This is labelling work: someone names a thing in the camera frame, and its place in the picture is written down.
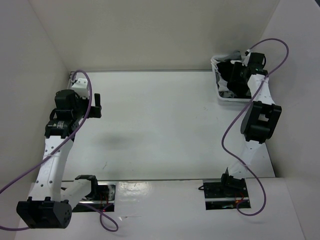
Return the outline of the black skirt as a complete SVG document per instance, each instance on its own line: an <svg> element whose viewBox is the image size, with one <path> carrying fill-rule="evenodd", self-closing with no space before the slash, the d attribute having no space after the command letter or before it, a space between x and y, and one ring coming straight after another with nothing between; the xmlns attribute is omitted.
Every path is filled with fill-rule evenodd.
<svg viewBox="0 0 320 240"><path fill-rule="evenodd" d="M219 62L217 64L218 71L222 78L227 82L227 88L240 98L244 98L247 91L250 92L248 85L229 85L233 64L231 61Z"/></svg>

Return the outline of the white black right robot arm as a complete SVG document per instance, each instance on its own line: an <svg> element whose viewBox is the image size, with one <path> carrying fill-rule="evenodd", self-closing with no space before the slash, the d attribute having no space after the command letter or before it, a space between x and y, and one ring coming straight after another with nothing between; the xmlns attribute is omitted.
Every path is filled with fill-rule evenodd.
<svg viewBox="0 0 320 240"><path fill-rule="evenodd" d="M240 126L244 136L244 148L240 158L245 164L234 163L221 177L219 192L225 197L241 197L245 187L243 177L253 161L256 151L274 133L282 107L276 105L269 90L268 71L264 69L263 53L248 53L243 62L236 61L227 87L237 98L254 97Z"/></svg>

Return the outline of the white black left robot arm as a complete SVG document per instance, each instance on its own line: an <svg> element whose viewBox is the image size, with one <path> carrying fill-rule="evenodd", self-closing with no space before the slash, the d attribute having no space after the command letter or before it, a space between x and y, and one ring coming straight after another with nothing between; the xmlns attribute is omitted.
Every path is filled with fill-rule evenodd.
<svg viewBox="0 0 320 240"><path fill-rule="evenodd" d="M62 179L66 162L79 126L88 118L100 118L101 96L80 96L72 89L60 90L54 97L55 108L45 126L45 151L36 182L27 200L19 201L17 214L30 229L65 229L72 210L84 198L98 197L95 175L79 175L66 190Z"/></svg>

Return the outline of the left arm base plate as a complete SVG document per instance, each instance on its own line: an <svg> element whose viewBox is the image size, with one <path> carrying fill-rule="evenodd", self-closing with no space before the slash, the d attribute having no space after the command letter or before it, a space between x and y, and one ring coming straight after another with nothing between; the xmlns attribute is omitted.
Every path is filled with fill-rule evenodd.
<svg viewBox="0 0 320 240"><path fill-rule="evenodd" d="M111 181L99 181L94 197L85 197L72 210L73 213L89 213L95 210L110 213L115 211L117 184Z"/></svg>

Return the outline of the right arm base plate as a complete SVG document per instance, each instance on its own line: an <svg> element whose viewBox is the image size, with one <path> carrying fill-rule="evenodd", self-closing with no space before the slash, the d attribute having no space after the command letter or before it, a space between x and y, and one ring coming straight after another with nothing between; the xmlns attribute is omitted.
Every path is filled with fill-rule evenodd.
<svg viewBox="0 0 320 240"><path fill-rule="evenodd" d="M251 203L247 185L240 189L223 186L220 181L204 181L198 187L204 194L205 209L232 210L239 204L240 209L250 209Z"/></svg>

